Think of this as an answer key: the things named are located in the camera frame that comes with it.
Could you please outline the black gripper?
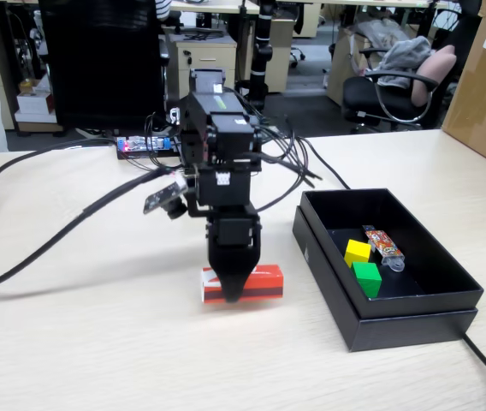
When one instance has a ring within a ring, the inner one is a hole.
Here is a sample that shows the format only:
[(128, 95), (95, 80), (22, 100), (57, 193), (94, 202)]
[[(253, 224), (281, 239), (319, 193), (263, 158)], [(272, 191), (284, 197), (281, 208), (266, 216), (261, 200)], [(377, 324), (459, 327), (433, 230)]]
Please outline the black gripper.
[(206, 205), (187, 201), (190, 217), (204, 217), (210, 267), (220, 280), (222, 296), (228, 303), (237, 302), (252, 270), (258, 264), (261, 223), (255, 207), (248, 205)]

